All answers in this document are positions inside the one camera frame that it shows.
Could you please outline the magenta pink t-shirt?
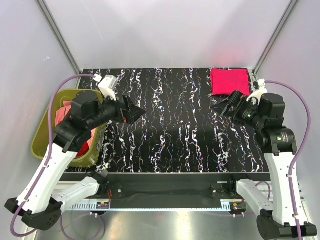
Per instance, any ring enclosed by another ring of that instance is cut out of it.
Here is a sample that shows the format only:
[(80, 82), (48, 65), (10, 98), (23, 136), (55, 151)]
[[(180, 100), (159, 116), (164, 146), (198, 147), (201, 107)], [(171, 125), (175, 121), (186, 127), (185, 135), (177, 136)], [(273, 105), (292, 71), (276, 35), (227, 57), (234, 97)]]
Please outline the magenta pink t-shirt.
[(247, 69), (218, 69), (210, 71), (211, 91), (214, 96), (231, 95), (239, 91), (250, 95), (249, 73)]

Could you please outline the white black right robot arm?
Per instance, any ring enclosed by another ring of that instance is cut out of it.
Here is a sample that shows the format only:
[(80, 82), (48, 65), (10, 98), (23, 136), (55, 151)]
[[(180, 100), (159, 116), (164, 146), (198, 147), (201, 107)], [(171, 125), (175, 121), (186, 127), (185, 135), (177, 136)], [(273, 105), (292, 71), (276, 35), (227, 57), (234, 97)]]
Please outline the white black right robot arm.
[(269, 169), (273, 200), (268, 200), (248, 178), (233, 179), (227, 192), (232, 198), (242, 197), (250, 206), (260, 236), (264, 240), (316, 236), (317, 227), (309, 222), (302, 206), (296, 165), (292, 162), (298, 147), (293, 131), (283, 125), (283, 97), (274, 93), (246, 96), (235, 90), (211, 108), (221, 117), (256, 132)]

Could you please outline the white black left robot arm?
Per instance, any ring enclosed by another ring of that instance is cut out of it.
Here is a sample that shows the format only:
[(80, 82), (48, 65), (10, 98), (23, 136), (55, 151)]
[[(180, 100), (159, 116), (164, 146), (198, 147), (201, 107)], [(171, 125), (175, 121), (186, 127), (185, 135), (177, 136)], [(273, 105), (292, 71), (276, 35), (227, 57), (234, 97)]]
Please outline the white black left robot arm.
[(92, 137), (93, 129), (109, 121), (132, 125), (145, 113), (128, 95), (122, 101), (109, 96), (99, 101), (91, 90), (79, 92), (63, 121), (49, 132), (47, 152), (28, 186), (17, 198), (6, 201), (4, 206), (14, 215), (13, 219), (20, 216), (28, 227), (47, 231), (81, 200), (92, 196), (103, 198), (108, 193), (105, 173), (89, 173), (61, 193), (54, 193), (54, 189), (67, 166)]

